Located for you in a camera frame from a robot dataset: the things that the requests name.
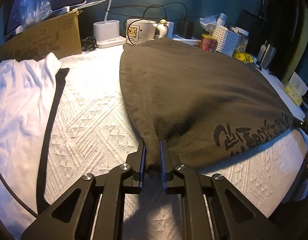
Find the glass jar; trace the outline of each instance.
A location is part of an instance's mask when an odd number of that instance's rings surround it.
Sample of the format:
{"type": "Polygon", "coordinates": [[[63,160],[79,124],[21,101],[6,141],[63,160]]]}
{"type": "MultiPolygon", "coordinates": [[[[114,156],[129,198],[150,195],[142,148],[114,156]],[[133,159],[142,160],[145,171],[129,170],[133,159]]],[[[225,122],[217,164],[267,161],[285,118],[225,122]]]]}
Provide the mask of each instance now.
{"type": "Polygon", "coordinates": [[[241,28],[235,27],[235,29],[237,30],[237,33],[241,36],[240,40],[236,46],[235,51],[237,52],[245,52],[246,47],[248,45],[249,42],[249,33],[246,30],[243,30],[241,28]]]}

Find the yellow package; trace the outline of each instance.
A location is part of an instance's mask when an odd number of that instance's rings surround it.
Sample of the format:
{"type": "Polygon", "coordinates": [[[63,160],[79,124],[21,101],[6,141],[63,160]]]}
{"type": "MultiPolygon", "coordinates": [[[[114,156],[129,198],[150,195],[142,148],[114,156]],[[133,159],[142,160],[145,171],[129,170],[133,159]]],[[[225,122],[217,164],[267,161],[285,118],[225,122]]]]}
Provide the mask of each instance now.
{"type": "Polygon", "coordinates": [[[249,53],[246,52],[233,52],[232,57],[243,61],[245,64],[246,63],[253,63],[253,58],[251,57],[251,55],[249,53]]]}
{"type": "Polygon", "coordinates": [[[295,88],[295,86],[291,85],[290,83],[286,85],[284,88],[284,92],[291,98],[293,103],[296,106],[300,106],[302,103],[302,96],[300,95],[299,91],[295,88]]]}

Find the white textured bedsheet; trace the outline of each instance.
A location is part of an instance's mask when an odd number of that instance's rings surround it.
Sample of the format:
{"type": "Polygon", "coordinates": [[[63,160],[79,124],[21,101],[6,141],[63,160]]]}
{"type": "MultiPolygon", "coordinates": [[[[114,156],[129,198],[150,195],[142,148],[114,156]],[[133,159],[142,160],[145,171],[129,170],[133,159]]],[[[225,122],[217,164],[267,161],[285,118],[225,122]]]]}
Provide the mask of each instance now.
{"type": "MultiPolygon", "coordinates": [[[[137,149],[119,85],[122,46],[67,57],[70,68],[49,145],[45,199],[53,203],[86,172],[95,176],[123,163],[137,149]]],[[[267,71],[292,114],[304,114],[267,71]]],[[[278,138],[202,171],[223,174],[259,210],[270,216],[301,167],[308,136],[289,130],[278,138]]],[[[182,239],[179,198],[165,195],[158,179],[146,179],[140,195],[127,195],[123,239],[182,239]]]]}

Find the black charger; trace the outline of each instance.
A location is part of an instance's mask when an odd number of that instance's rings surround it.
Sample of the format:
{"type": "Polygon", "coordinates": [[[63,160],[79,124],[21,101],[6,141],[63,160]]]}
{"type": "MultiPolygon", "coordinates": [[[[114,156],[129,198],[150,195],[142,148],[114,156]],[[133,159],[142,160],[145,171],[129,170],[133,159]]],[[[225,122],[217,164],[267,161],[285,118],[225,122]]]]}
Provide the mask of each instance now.
{"type": "Polygon", "coordinates": [[[194,32],[194,23],[188,22],[185,19],[180,21],[178,25],[178,35],[185,39],[191,39],[194,32]]]}

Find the cardboard box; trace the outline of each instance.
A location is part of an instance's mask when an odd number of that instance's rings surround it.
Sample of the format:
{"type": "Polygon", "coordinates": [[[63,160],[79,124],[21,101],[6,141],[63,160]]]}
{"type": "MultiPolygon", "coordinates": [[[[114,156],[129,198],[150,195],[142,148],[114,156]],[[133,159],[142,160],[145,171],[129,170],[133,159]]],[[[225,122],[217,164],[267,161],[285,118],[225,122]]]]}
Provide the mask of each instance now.
{"type": "Polygon", "coordinates": [[[58,59],[82,53],[78,29],[78,15],[72,11],[43,21],[0,46],[0,61],[6,59],[45,58],[53,52],[58,59]]]}

